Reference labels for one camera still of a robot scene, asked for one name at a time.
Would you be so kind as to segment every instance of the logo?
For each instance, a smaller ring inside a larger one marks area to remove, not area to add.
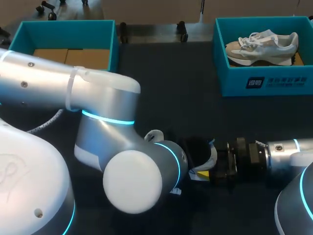
[[[10,192],[29,172],[25,161],[15,154],[0,154],[0,193],[7,193],[7,201]]]
[[[251,77],[248,79],[246,89],[261,88],[264,82],[264,77]]]

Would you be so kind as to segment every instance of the glowing blue ring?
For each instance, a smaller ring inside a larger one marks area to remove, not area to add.
[[[297,139],[293,139],[293,140],[294,140],[294,142],[295,142],[295,146],[297,146],[298,152],[300,152],[300,145],[299,145],[298,140],[297,140]]]
[[[308,206],[308,204],[307,204],[307,201],[306,201],[305,198],[304,198],[304,193],[303,193],[303,176],[304,176],[304,173],[305,173],[305,171],[306,171],[307,168],[308,168],[308,167],[306,167],[306,168],[304,169],[304,171],[302,172],[302,174],[301,174],[301,178],[300,178],[300,194],[301,194],[301,199],[302,199],[303,205],[304,205],[305,209],[307,210],[309,216],[310,216],[311,219],[313,220],[313,214],[312,214],[312,212],[311,212],[311,210],[310,210],[310,208],[309,208],[309,206]]]
[[[177,178],[177,182],[176,182],[176,184],[175,184],[175,186],[174,186],[174,188],[175,188],[175,187],[177,186],[177,184],[178,184],[179,179],[180,179],[180,165],[179,165],[178,158],[176,157],[175,153],[174,153],[169,147],[167,147],[167,146],[165,146],[165,145],[163,145],[163,144],[161,144],[161,143],[155,143],[155,144],[160,145],[160,146],[166,148],[166,149],[167,149],[168,151],[170,151],[171,154],[175,157],[175,160],[176,160],[177,166],[178,166],[178,178]]]
[[[94,114],[90,114],[88,113],[86,110],[83,110],[82,113],[90,118],[94,118],[97,120],[101,120],[101,121],[106,121],[106,122],[110,122],[110,123],[115,123],[115,124],[123,124],[123,125],[133,125],[135,123],[135,121],[120,121],[120,120],[115,120],[115,119],[110,119],[110,118],[104,118],[104,117],[100,117]]]
[[[69,222],[69,224],[68,224],[68,226],[67,226],[67,229],[65,230],[65,232],[64,232],[62,235],[65,235],[65,234],[68,232],[68,230],[69,230],[69,228],[70,228],[70,226],[71,226],[71,224],[72,224],[72,222],[73,222],[74,214],[75,214],[75,201],[74,201],[74,209],[73,209],[72,218],[70,219],[70,222]]]

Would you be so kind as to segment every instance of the round joint cover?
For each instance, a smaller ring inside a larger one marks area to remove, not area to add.
[[[103,188],[119,210],[137,214],[149,210],[162,192],[162,176],[156,163],[135,150],[115,155],[103,173]]]

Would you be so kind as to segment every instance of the black bracket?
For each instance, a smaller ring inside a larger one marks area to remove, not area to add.
[[[5,37],[2,41],[1,41],[1,45],[3,46],[7,46],[11,44],[11,40],[10,40],[10,36],[11,34],[7,31],[5,31],[4,29],[2,29],[0,27],[0,35],[2,35],[3,37]]]
[[[180,42],[185,43],[188,40],[188,33],[186,30],[185,22],[180,21],[176,27],[177,34],[180,34]]]
[[[48,15],[48,20],[49,21],[56,21],[57,20],[57,14],[55,14],[53,11],[55,9],[55,6],[47,3],[46,1],[42,1],[41,5],[36,7],[36,10],[38,11],[39,15],[42,15],[44,13],[44,11],[45,11],[44,7],[51,10],[51,12]]]
[[[119,25],[119,38],[122,44],[128,43],[128,32],[127,32],[127,25],[125,22],[122,22]]]

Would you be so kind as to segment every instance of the screw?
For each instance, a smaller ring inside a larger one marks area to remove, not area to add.
[[[280,145],[276,146],[275,148],[276,148],[277,151],[282,151],[283,150],[283,147],[280,146]]]
[[[24,87],[24,88],[26,88],[26,87],[28,86],[28,83],[25,82],[25,81],[23,81],[23,82],[21,82],[21,86]]]

